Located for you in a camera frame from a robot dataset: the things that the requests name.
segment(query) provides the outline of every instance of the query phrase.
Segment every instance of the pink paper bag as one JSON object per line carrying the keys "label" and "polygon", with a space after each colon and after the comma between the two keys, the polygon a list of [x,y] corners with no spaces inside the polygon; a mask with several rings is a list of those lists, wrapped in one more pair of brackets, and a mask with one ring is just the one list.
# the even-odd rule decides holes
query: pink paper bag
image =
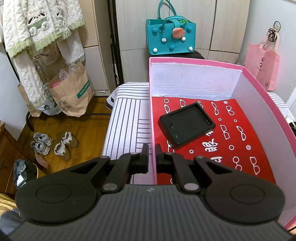
{"label": "pink paper bag", "polygon": [[267,40],[268,34],[269,32],[260,45],[249,44],[244,66],[267,91],[272,91],[279,71],[279,34],[275,32],[276,39],[273,43]]}

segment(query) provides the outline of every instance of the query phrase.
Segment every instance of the bag handle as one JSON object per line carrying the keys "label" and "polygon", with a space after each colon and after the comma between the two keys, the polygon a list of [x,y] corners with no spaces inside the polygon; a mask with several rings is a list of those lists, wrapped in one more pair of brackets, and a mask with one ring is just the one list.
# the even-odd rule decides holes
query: bag handle
{"label": "bag handle", "polygon": [[[160,6],[161,6],[162,2],[163,2],[163,0],[160,0],[159,5],[158,5],[158,19],[161,19],[161,17],[160,17]],[[171,9],[173,11],[173,14],[176,16],[177,15],[176,10],[174,9],[173,5],[168,0],[166,0],[166,2],[170,5],[170,7],[171,7]]]}
{"label": "bag handle", "polygon": [[182,16],[178,16],[178,15],[165,18],[164,21],[163,21],[163,25],[160,26],[160,28],[164,29],[165,28],[165,23],[167,21],[172,21],[175,24],[175,28],[180,28],[180,22],[177,21],[177,19],[182,19],[182,20],[185,21],[185,23],[182,24],[182,27],[185,28],[186,24],[187,24],[187,19],[182,17]]}
{"label": "bag handle", "polygon": [[[275,40],[274,40],[273,44],[269,47],[269,50],[274,51],[277,54],[277,51],[278,51],[278,48],[279,48],[279,40],[280,40],[279,32],[275,28],[272,28],[272,30],[275,31]],[[268,31],[267,34],[265,35],[263,41],[259,45],[260,49],[262,49],[265,45],[268,45],[269,43],[271,43],[268,40],[269,35],[270,35],[270,32]]]}

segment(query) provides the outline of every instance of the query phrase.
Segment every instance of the shoe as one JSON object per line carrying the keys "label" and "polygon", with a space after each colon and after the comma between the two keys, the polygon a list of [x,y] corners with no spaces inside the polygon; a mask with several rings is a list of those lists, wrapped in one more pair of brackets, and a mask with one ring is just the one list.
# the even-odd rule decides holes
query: shoe
{"label": "shoe", "polygon": [[40,132],[34,133],[33,138],[35,141],[41,141],[47,146],[50,146],[52,143],[52,138],[49,135]]}
{"label": "shoe", "polygon": [[50,151],[50,148],[41,141],[32,141],[30,143],[30,147],[37,153],[40,153],[44,156],[46,156]]}
{"label": "shoe", "polygon": [[71,153],[70,151],[68,150],[68,148],[65,146],[64,143],[57,143],[55,146],[54,146],[54,153],[59,156],[60,158],[68,161],[70,160],[71,158]]}
{"label": "shoe", "polygon": [[61,143],[72,148],[77,147],[79,144],[79,141],[71,132],[59,132],[57,134],[57,139],[61,140]]}

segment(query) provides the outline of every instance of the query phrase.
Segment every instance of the wooden floor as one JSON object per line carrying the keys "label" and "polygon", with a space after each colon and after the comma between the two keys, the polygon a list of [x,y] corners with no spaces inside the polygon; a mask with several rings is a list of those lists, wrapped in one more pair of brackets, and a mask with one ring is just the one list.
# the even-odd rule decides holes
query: wooden floor
{"label": "wooden floor", "polygon": [[[110,113],[111,111],[104,105],[105,100],[106,98],[93,98],[86,112]],[[35,119],[32,120],[33,123],[36,121],[34,124],[35,132],[48,134],[54,139],[49,154],[42,156],[49,164],[48,170],[43,168],[43,172],[49,174],[100,156],[110,116],[83,115],[81,117],[70,117],[61,113],[54,116],[41,115],[33,119]],[[71,153],[69,161],[64,161],[52,151],[54,143],[60,141],[56,139],[56,134],[60,131],[70,131],[79,141],[77,148],[69,148]],[[33,133],[24,130],[21,138],[26,138],[25,145],[28,146],[33,141]]]}

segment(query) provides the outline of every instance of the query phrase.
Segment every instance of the teal felt bag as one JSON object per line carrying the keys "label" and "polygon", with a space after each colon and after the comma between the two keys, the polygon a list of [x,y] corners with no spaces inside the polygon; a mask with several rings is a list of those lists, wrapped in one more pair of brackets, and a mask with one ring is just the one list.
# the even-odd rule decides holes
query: teal felt bag
{"label": "teal felt bag", "polygon": [[151,55],[188,53],[195,49],[196,24],[182,16],[178,16],[172,4],[174,16],[161,19],[158,5],[158,19],[146,20],[146,41]]}

